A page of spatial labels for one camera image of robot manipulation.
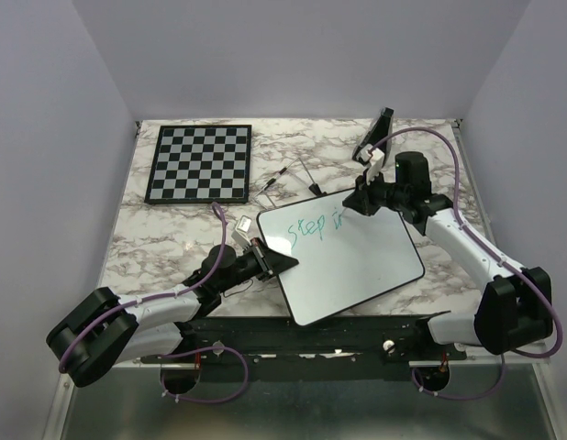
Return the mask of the black triangular stand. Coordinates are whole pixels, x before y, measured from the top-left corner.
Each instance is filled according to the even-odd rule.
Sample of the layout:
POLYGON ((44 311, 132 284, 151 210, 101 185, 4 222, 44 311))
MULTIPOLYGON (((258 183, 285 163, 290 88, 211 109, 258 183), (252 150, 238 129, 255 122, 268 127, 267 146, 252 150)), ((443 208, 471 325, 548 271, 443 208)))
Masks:
POLYGON ((353 161, 361 165, 366 165, 369 162, 365 155, 367 146, 374 146, 392 133, 394 112, 395 110, 390 107, 381 109, 380 114, 371 122, 368 130, 352 151, 351 158, 353 161))

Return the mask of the white whiteboard black frame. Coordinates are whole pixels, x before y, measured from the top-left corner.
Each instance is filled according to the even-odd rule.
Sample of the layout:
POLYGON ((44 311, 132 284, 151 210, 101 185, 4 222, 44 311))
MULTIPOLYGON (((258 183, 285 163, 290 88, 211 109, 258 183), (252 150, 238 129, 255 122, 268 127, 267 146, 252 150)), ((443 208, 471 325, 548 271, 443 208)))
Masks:
POLYGON ((349 191, 260 212, 266 245, 297 259, 278 280, 294 321, 311 325, 421 279, 425 268, 399 213, 365 216, 349 191))

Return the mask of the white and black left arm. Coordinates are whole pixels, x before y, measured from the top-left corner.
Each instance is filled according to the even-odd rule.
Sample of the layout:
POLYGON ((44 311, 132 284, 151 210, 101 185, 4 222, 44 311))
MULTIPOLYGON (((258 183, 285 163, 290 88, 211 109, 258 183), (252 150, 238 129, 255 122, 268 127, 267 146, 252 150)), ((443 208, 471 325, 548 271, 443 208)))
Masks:
POLYGON ((221 295, 245 281, 269 280, 298 265, 296 258, 252 241, 242 254, 229 245, 212 247, 199 269, 168 291, 115 294, 98 288, 46 337, 61 372, 81 388, 100 380, 117 363, 156 355, 182 362, 193 339, 179 325, 208 316, 221 295))

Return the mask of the black white checkerboard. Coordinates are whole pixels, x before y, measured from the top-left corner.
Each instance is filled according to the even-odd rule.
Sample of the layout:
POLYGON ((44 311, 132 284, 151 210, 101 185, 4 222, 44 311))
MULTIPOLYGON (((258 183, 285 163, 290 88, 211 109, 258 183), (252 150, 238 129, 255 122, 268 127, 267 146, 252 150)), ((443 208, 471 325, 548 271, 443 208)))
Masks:
POLYGON ((147 204, 245 204, 251 125, 161 126, 147 204))

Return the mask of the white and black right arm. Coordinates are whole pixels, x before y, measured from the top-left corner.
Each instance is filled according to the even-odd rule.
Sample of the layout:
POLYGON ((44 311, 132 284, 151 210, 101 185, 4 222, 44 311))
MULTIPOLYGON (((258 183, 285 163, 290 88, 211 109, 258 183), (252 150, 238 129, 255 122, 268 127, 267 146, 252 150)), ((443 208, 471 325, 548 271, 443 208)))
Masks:
POLYGON ((412 336, 414 352, 431 359, 445 345, 483 347, 494 355, 516 351, 550 336, 550 277, 506 256, 466 222, 452 200, 431 189, 428 161, 420 152, 396 157, 395 181, 382 174, 382 151, 360 155, 365 170, 343 206, 372 216, 380 209, 397 212, 416 231, 443 248, 471 277, 482 298, 474 313, 439 313, 412 336))

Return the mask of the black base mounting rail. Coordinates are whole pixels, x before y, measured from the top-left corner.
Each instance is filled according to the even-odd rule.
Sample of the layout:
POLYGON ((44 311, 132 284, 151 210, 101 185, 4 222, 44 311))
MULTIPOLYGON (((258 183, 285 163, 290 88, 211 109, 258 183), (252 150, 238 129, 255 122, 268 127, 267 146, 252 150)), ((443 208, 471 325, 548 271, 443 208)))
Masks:
POLYGON ((435 367, 464 360, 452 345, 438 345, 424 329, 425 315, 329 317, 299 326, 290 317, 206 317, 179 325, 175 362, 202 348, 198 373, 207 382, 242 377, 235 349, 251 381, 408 380, 411 364, 435 367))

